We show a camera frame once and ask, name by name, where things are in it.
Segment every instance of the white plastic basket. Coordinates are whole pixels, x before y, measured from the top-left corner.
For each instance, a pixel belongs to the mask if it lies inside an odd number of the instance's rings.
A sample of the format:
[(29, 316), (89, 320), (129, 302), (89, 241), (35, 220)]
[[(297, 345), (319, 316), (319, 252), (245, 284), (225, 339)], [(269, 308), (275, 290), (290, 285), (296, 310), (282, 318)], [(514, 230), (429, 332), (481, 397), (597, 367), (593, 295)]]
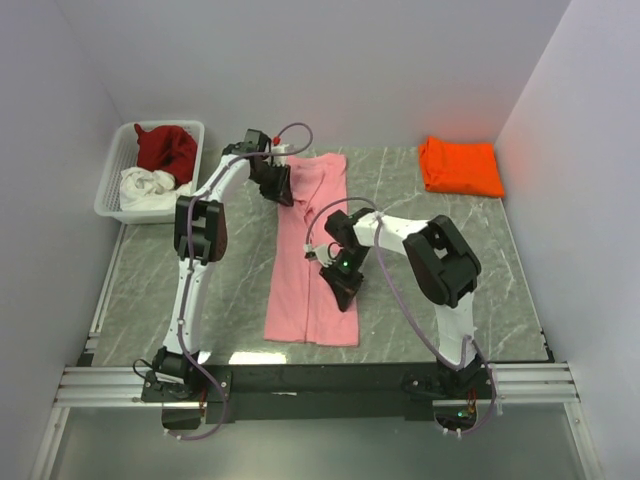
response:
[(98, 187), (93, 209), (103, 217), (113, 217), (122, 223), (173, 223), (175, 207), (170, 210), (147, 210), (123, 212), (120, 210), (120, 172), (129, 167), (135, 167), (138, 161), (138, 134), (133, 128), (134, 123), (143, 130), (149, 131), (161, 125), (177, 125), (184, 128), (198, 144), (196, 163), (193, 169), (191, 193), (198, 188), (198, 173), (202, 160), (202, 146), (204, 144), (204, 125), (202, 122), (187, 120), (162, 120), (159, 122), (131, 122), (122, 125), (111, 142), (107, 163), (102, 172), (102, 179)]

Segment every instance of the marble tabletop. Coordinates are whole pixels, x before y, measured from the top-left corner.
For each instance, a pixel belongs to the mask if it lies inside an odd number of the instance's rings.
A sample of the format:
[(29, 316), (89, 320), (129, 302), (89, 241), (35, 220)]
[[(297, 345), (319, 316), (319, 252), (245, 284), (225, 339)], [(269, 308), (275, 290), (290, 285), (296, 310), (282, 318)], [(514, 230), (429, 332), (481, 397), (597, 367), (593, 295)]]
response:
[[(430, 219), (448, 215), (482, 264), (474, 298), (476, 338), (493, 361), (547, 360), (544, 338), (522, 267), (498, 199), (428, 193), (416, 148), (312, 148), (302, 156), (329, 151), (346, 155), (350, 195), (374, 200), (390, 215)], [(201, 178), (215, 167), (203, 158)], [(353, 212), (362, 205), (353, 203)], [(360, 345), (321, 347), (263, 339), (277, 234), (276, 205), (247, 182), (225, 206), (229, 246), (216, 265), (202, 316), (202, 351), (207, 363), (420, 362), (433, 356), (404, 320), (386, 286), (375, 255), (362, 272), (358, 293)], [(178, 281), (172, 225), (125, 229), (110, 278), (102, 331), (93, 366), (129, 366), (151, 360), (169, 326)], [(425, 333), (437, 341), (435, 311), (420, 291), (409, 262), (388, 253), (387, 265)]]

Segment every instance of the pink pants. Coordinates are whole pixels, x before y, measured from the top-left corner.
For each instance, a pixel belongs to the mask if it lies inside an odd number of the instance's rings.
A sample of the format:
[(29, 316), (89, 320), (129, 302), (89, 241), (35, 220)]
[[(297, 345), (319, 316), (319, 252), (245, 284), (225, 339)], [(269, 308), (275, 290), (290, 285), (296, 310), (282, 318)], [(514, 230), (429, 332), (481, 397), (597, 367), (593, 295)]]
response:
[[(354, 301), (346, 312), (320, 276), (320, 263), (304, 258), (307, 228), (328, 203), (347, 196), (346, 159), (328, 153), (316, 158), (289, 157), (293, 207), (278, 205), (278, 240), (264, 329), (266, 340), (311, 342), (329, 346), (358, 345), (358, 311)], [(329, 209), (315, 223), (311, 243), (329, 244), (324, 231)]]

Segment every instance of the dark red towel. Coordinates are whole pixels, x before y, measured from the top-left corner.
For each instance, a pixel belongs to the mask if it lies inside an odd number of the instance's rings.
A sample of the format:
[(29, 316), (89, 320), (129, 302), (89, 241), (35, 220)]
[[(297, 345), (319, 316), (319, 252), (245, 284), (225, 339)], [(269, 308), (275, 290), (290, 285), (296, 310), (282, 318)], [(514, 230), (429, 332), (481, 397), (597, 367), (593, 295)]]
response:
[(163, 170), (176, 177), (176, 187), (193, 178), (198, 145), (184, 128), (162, 125), (145, 132), (134, 124), (138, 134), (138, 166), (153, 172)]

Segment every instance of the orange towel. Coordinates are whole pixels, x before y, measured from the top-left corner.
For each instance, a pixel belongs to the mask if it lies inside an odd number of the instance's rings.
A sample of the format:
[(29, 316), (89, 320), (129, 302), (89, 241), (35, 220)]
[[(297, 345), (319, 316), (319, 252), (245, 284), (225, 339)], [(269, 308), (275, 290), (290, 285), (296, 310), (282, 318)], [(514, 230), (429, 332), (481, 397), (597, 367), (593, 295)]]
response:
[(429, 137), (420, 145), (420, 169), (429, 192), (504, 197), (490, 143), (462, 145)]

